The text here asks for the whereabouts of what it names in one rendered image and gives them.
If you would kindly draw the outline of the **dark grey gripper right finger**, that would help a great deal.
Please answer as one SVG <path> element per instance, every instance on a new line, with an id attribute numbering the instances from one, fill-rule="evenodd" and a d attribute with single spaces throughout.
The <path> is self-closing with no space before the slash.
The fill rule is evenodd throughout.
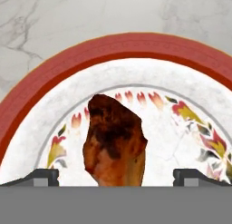
<path id="1" fill-rule="evenodd" d="M 227 182 L 210 179 L 196 169 L 175 169 L 173 178 L 174 187 L 230 187 Z"/>

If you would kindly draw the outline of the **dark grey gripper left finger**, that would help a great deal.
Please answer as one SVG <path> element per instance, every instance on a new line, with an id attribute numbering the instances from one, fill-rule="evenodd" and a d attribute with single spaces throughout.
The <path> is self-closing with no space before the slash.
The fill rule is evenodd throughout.
<path id="1" fill-rule="evenodd" d="M 57 169 L 36 169 L 24 178 L 1 184 L 1 187 L 58 187 L 59 171 Z"/>

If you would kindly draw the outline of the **brown chicken drumstick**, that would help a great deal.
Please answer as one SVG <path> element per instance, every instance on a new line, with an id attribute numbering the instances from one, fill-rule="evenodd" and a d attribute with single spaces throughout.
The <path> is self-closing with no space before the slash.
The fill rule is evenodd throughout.
<path id="1" fill-rule="evenodd" d="M 140 186 L 148 143 L 141 118 L 104 94 L 94 95 L 88 108 L 90 126 L 82 149 L 85 170 L 100 186 Z"/>

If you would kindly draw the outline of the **red-rimmed floral white plate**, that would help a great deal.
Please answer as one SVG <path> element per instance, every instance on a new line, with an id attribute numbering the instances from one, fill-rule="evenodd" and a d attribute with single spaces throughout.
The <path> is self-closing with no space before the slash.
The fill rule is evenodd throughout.
<path id="1" fill-rule="evenodd" d="M 62 186 L 100 186 L 82 153 L 96 94 L 141 118 L 140 186 L 170 186 L 175 169 L 232 186 L 232 58 L 164 34 L 96 38 L 29 72 L 0 102 L 0 185 L 57 169 Z"/>

